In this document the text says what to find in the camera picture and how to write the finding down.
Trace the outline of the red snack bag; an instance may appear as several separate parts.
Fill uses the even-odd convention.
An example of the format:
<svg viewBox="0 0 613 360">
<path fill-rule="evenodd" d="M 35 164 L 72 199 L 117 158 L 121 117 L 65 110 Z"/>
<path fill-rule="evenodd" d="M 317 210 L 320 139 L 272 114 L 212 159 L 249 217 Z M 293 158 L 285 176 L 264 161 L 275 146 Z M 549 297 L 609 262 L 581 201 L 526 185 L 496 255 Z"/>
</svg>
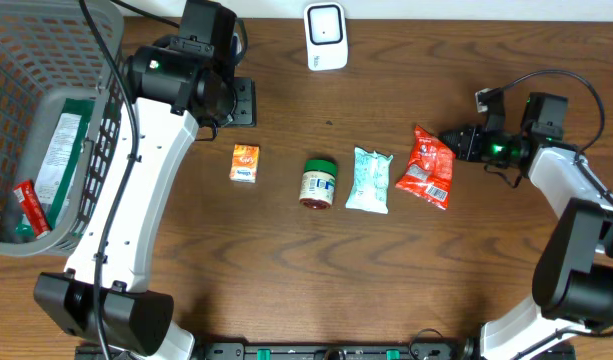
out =
<svg viewBox="0 0 613 360">
<path fill-rule="evenodd" d="M 452 186 L 455 154 L 421 126 L 414 128 L 415 144 L 406 170 L 395 187 L 446 210 Z"/>
</svg>

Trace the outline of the small orange carton box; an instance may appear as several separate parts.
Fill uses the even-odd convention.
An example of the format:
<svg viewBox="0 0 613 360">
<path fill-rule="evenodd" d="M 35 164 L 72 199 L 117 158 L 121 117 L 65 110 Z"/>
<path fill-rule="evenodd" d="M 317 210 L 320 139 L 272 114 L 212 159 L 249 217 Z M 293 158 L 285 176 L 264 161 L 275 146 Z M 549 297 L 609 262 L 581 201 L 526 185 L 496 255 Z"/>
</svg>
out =
<svg viewBox="0 0 613 360">
<path fill-rule="evenodd" d="M 259 146 L 236 144 L 233 150 L 229 178 L 235 182 L 255 183 L 259 155 Z"/>
</svg>

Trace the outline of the pale green tissue pack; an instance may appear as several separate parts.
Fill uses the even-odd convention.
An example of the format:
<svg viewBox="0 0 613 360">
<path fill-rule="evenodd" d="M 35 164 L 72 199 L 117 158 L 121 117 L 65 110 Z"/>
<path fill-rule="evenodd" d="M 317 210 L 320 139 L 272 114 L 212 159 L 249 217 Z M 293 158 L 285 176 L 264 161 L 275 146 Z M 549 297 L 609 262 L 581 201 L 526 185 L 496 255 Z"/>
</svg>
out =
<svg viewBox="0 0 613 360">
<path fill-rule="evenodd" d="M 393 155 L 354 149 L 353 185 L 346 201 L 347 209 L 387 214 L 390 165 Z"/>
</svg>

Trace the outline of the green lid seasoning jar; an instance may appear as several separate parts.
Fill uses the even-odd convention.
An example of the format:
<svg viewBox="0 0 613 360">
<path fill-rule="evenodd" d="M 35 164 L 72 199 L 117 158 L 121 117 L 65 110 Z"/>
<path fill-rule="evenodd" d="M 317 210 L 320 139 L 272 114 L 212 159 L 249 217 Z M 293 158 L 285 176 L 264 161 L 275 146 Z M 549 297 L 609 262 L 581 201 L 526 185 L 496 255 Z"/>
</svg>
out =
<svg viewBox="0 0 613 360">
<path fill-rule="evenodd" d="M 299 202 L 310 209 L 324 210 L 332 206 L 336 188 L 337 165 L 323 159 L 305 163 Z"/>
</svg>

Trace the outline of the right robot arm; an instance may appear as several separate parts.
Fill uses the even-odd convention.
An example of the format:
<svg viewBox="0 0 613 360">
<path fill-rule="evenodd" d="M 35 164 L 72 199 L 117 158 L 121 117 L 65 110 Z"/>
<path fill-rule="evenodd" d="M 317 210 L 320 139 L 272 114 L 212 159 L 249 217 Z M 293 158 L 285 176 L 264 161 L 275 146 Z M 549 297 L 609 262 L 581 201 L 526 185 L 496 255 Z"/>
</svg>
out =
<svg viewBox="0 0 613 360">
<path fill-rule="evenodd" d="M 533 92 L 518 133 L 505 131 L 504 92 L 483 89 L 482 125 L 444 131 L 462 161 L 502 175 L 519 170 L 546 198 L 558 222 L 536 265 L 532 293 L 466 340 L 461 359 L 573 359 L 573 337 L 613 337 L 613 195 L 581 149 L 563 140 L 568 101 Z"/>
</svg>

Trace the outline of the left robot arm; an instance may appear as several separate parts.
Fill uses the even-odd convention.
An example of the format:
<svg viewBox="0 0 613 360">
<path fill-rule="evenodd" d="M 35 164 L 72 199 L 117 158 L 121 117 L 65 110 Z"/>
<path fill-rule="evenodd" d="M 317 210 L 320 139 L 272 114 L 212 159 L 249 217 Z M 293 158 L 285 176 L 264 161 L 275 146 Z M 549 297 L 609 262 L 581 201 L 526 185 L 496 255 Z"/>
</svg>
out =
<svg viewBox="0 0 613 360">
<path fill-rule="evenodd" d="M 143 46 L 116 70 L 119 137 L 92 218 L 60 273 L 43 273 L 40 308 L 67 334 L 138 359 L 188 359 L 194 336 L 149 288 L 155 237 L 179 166 L 198 131 L 252 127 L 254 83 L 236 75 L 244 23 L 212 1 L 185 5 L 175 35 Z"/>
</svg>

